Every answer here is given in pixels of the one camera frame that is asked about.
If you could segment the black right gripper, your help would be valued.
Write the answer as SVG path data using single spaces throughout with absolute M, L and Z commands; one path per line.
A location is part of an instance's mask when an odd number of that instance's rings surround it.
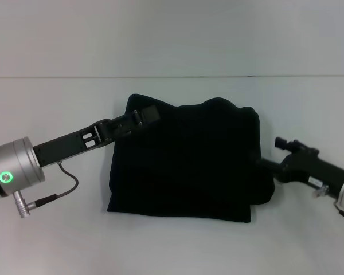
M 290 154 L 281 163 L 258 158 L 255 161 L 258 167 L 276 176 L 282 183 L 302 182 L 314 187 L 315 184 L 310 183 L 310 178 L 314 178 L 328 187 L 329 196 L 338 197 L 344 185 L 344 169 L 320 159 L 317 149 L 309 148 L 298 140 L 287 141 L 277 137 L 275 147 Z

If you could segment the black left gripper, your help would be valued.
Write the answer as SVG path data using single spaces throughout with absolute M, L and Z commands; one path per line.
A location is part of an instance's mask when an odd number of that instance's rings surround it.
M 133 110 L 113 120 L 104 119 L 92 125 L 33 147 L 40 167 L 46 167 L 73 156 L 116 142 L 146 129 L 160 120 L 156 106 Z

